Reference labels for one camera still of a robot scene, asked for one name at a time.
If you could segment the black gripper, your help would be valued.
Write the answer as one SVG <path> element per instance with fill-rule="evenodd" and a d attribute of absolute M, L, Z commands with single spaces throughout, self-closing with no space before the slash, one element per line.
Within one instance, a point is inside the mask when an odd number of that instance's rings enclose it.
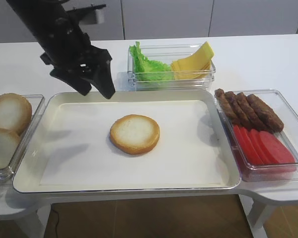
<path fill-rule="evenodd" d="M 93 46 L 86 33 L 58 32 L 49 35 L 40 44 L 44 49 L 41 60 L 54 67 L 50 72 L 52 77 L 83 96 L 91 91 L 91 84 L 106 99 L 115 94 L 112 57 L 106 49 Z"/>

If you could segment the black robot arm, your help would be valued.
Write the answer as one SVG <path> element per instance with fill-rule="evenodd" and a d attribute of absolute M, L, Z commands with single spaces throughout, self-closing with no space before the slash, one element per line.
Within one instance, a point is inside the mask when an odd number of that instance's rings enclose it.
<path fill-rule="evenodd" d="M 50 75 L 82 95 L 94 86 L 103 97 L 115 93 L 107 49 L 91 44 L 74 14 L 65 11 L 61 0 L 9 0 L 7 2 L 40 44 L 40 56 L 52 65 Z"/>

